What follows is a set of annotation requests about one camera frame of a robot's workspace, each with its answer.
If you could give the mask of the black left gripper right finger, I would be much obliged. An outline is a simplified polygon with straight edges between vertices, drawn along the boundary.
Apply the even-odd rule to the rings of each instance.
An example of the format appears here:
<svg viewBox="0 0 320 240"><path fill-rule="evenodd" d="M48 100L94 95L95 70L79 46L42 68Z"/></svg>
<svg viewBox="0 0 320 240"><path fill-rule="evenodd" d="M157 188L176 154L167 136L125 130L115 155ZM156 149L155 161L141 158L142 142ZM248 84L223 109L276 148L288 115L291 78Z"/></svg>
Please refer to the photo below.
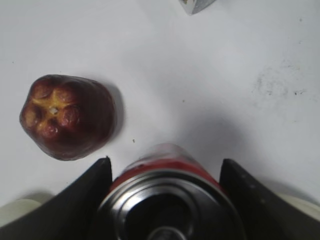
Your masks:
<svg viewBox="0 0 320 240"><path fill-rule="evenodd" d="M285 202L232 159L219 184L239 213L249 240L318 240L320 222Z"/></svg>

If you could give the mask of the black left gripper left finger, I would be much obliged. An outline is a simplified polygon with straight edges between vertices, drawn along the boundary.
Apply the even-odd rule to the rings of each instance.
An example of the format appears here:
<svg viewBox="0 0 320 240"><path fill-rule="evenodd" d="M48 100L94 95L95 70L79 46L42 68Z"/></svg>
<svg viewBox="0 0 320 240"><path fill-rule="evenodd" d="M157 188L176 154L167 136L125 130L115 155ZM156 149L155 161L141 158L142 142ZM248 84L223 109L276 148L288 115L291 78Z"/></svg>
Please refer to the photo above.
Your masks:
<svg viewBox="0 0 320 240"><path fill-rule="evenodd" d="M2 240L85 240L112 185L109 157L98 159L65 190L0 229Z"/></svg>

